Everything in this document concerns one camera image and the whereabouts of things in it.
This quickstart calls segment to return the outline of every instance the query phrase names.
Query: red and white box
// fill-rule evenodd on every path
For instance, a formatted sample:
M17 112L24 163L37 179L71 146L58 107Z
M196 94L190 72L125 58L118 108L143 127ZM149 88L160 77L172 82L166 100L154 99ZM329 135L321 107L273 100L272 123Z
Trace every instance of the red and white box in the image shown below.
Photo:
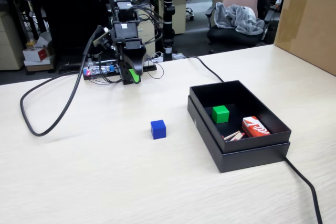
M243 118L242 128L249 137L266 136L270 134L255 116Z
M42 61L47 58L44 48L27 48L23 50L23 55L27 61Z

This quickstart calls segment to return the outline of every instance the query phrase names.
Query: green cube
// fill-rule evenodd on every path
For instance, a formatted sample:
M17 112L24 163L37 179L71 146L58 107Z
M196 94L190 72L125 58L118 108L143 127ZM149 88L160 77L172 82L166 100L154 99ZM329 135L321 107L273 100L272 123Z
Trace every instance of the green cube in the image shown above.
M230 112L224 105L213 107L212 109L212 119L215 123L227 123L229 121L229 114Z

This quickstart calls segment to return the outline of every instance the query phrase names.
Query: blue cube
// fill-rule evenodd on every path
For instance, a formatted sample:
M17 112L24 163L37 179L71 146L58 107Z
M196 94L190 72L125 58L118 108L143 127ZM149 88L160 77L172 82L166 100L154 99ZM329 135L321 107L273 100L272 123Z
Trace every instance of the blue cube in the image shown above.
M166 125L163 120L151 122L151 131L154 139L166 137Z

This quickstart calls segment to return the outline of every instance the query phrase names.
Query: pink cushion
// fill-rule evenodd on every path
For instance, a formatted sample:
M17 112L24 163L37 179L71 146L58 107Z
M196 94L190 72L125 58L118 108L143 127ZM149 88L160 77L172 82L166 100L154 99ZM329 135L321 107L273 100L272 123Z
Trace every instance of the pink cushion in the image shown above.
M229 7L231 5L240 5L240 6L247 6L250 7L254 14L256 15L256 18L258 17L258 0L223 0L223 4L226 7Z

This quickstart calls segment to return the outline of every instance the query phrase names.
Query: robotic arm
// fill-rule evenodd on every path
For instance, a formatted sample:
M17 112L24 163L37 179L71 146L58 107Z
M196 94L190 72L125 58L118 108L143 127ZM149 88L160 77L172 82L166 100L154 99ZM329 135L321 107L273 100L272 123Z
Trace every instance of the robotic arm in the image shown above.
M112 7L112 28L102 28L93 45L101 47L108 60L88 57L83 70L84 79L95 79L109 72L118 72L124 84L139 83L146 61L146 48L138 37L141 22L132 0L109 0Z

